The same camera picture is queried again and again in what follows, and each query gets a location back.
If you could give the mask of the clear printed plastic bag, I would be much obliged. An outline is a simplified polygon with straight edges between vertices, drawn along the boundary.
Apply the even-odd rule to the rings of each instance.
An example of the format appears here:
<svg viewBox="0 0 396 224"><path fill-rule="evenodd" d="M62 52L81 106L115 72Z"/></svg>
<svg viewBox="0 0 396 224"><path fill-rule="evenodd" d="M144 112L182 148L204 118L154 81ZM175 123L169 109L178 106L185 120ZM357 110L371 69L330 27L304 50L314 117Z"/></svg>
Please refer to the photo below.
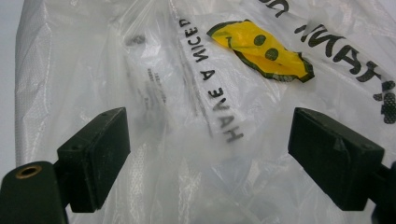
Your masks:
<svg viewBox="0 0 396 224"><path fill-rule="evenodd" d="M293 111L324 113L396 161L396 8L380 0L24 0L18 163L53 161L124 107L131 152L71 224L372 224L289 154Z"/></svg>

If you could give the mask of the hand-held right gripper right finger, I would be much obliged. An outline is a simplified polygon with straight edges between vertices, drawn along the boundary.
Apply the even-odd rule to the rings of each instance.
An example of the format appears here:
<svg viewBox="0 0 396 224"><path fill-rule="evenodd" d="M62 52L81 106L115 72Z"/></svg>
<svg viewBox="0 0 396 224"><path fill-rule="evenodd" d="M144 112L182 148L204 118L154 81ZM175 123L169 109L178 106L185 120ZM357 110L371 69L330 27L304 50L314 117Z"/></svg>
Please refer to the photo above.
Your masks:
<svg viewBox="0 0 396 224"><path fill-rule="evenodd" d="M385 149L318 111L294 109L288 145L315 183L344 211L361 211L369 199L370 174Z"/></svg>

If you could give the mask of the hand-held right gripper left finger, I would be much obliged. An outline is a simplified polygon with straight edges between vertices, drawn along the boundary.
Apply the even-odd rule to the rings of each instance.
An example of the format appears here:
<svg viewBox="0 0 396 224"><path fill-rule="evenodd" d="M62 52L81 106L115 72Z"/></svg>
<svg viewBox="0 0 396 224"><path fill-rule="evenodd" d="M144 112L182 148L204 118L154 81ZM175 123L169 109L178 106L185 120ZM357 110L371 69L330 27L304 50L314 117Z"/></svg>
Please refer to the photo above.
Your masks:
<svg viewBox="0 0 396 224"><path fill-rule="evenodd" d="M57 149L56 174L64 204L75 213L102 208L130 154L124 107L96 116Z"/></svg>

